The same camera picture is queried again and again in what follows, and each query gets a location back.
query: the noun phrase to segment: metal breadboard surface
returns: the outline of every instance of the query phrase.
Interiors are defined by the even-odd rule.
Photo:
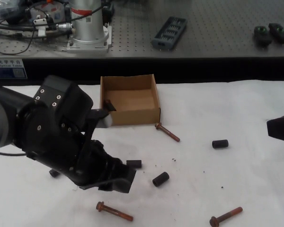
[[[282,57],[284,45],[273,41],[258,48],[254,27],[279,23],[284,27],[284,0],[115,0],[111,22],[113,46],[108,53],[69,53],[67,39],[34,41],[23,58],[225,58]],[[174,48],[158,50],[151,41],[169,17],[187,19]],[[27,46],[20,40],[0,38],[2,52]]]

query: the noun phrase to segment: bolt head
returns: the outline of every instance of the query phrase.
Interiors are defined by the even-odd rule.
[[[156,129],[159,129],[159,127],[160,127],[161,125],[162,125],[162,123],[161,123],[161,122],[156,123],[156,124],[155,124]]]
[[[100,212],[102,210],[103,205],[104,205],[104,202],[98,202],[96,209]]]
[[[212,227],[219,227],[219,222],[216,217],[212,216],[212,219],[209,220],[209,224]]]

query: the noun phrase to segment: white table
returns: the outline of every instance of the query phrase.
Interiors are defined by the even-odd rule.
[[[81,88],[98,108],[100,87]],[[33,96],[38,87],[12,89]],[[266,129],[267,120],[284,115],[284,82],[165,84],[158,91],[162,123],[180,143],[154,125],[93,136],[114,157],[142,160],[129,194],[83,191],[27,157],[0,156],[0,227],[209,227],[211,216],[238,206],[243,212],[223,227],[284,227],[284,142]],[[230,146],[213,149],[212,140],[222,139]],[[164,171],[170,180],[154,187],[151,180]],[[98,213],[98,201],[134,221]]]

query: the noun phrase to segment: black rubber cylinder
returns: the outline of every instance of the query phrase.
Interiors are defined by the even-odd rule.
[[[126,165],[132,168],[140,169],[142,168],[142,161],[141,160],[127,160]]]
[[[214,140],[213,148],[226,148],[228,147],[228,140]]]
[[[153,185],[156,187],[159,187],[161,184],[166,182],[169,179],[169,174],[166,172],[163,172],[159,176],[157,176],[155,179],[152,180]]]
[[[57,172],[57,171],[55,171],[54,169],[51,169],[51,170],[49,171],[49,174],[50,174],[53,178],[56,178],[57,176],[60,175],[60,173]]]

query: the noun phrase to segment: open cardboard box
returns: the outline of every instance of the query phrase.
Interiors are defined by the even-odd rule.
[[[109,99],[113,125],[160,122],[161,107],[154,75],[101,77],[100,108]]]

